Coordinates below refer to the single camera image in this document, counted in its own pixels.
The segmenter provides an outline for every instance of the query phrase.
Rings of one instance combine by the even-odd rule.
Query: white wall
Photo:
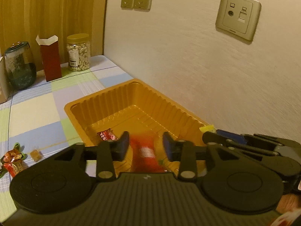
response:
[[[258,0],[251,44],[217,31],[220,0],[108,0],[104,55],[217,128],[301,142],[301,0]]]

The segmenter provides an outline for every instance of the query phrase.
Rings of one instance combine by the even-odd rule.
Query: wrapped candy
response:
[[[32,152],[30,152],[30,156],[34,160],[34,162],[38,162],[42,159],[42,155],[37,149],[34,149]]]
[[[14,177],[24,170],[22,160],[25,156],[20,151],[20,144],[16,143],[14,148],[7,151],[0,161],[0,178],[8,171]]]
[[[97,133],[102,140],[118,140],[118,138],[112,133],[111,129],[104,130],[102,132]]]

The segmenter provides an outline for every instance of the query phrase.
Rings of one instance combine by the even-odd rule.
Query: checkered tablecloth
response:
[[[46,82],[44,71],[37,73],[36,82],[28,89],[14,91],[6,103],[0,105],[0,157],[19,142],[28,154],[27,166],[34,164],[29,153],[39,149],[43,158],[81,142],[65,114],[65,104],[106,87],[132,79],[130,75],[105,56],[91,57],[91,67],[71,72],[62,64],[62,78]],[[0,179],[0,222],[16,207],[9,194],[10,175]]]

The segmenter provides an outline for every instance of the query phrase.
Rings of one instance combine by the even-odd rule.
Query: jar lid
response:
[[[23,48],[26,45],[29,45],[29,43],[27,41],[22,41],[22,42],[18,41],[17,43],[14,43],[8,49],[6,49],[5,54],[15,52],[15,51],[19,50],[20,48]]]
[[[67,43],[81,43],[89,40],[89,34],[80,33],[67,36]]]

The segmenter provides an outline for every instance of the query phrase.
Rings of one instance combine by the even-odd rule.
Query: red snack bag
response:
[[[97,133],[102,140],[118,140],[118,138],[111,132],[111,129],[104,130]]]
[[[130,135],[130,146],[133,149],[131,172],[159,173],[166,172],[165,167],[160,166],[154,153],[153,133]]]

